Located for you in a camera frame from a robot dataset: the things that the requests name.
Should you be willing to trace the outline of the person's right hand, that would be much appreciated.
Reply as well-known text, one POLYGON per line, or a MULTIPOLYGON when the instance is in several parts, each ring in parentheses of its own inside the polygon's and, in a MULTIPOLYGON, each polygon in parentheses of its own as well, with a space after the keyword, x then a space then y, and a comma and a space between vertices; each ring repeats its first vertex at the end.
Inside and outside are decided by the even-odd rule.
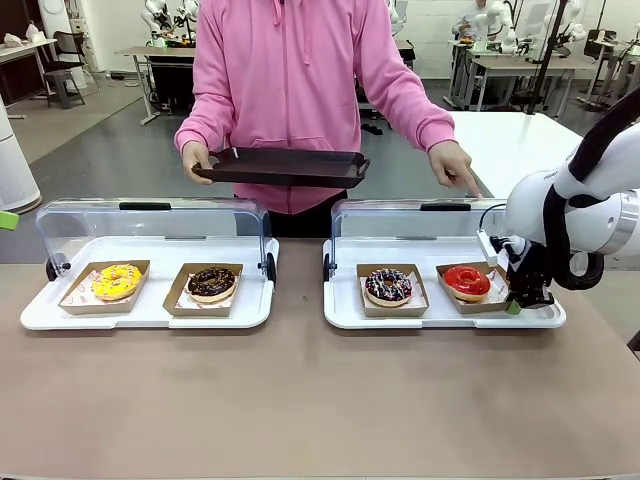
POLYGON ((186 142, 182 148, 181 158, 184 172, 192 181, 201 185, 213 184, 212 180, 199 176, 194 172, 194 168, 212 169, 209 161, 209 150, 206 145, 198 141, 186 142))

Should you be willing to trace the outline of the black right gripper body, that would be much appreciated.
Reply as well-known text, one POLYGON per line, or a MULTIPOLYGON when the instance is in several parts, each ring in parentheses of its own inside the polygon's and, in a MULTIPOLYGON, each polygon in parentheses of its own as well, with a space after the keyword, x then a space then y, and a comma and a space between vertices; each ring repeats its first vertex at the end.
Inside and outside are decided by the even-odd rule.
POLYGON ((546 247, 524 238, 509 238, 504 244, 509 266, 510 297, 550 297, 546 247))

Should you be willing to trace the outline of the person's left hand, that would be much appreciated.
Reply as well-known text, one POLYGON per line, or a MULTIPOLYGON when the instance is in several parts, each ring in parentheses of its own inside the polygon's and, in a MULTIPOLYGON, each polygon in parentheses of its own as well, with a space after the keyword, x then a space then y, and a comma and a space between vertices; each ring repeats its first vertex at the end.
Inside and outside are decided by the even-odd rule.
POLYGON ((439 142, 427 151, 427 156, 441 186, 464 190, 472 197, 483 198, 471 171, 471 157, 457 142, 439 142))

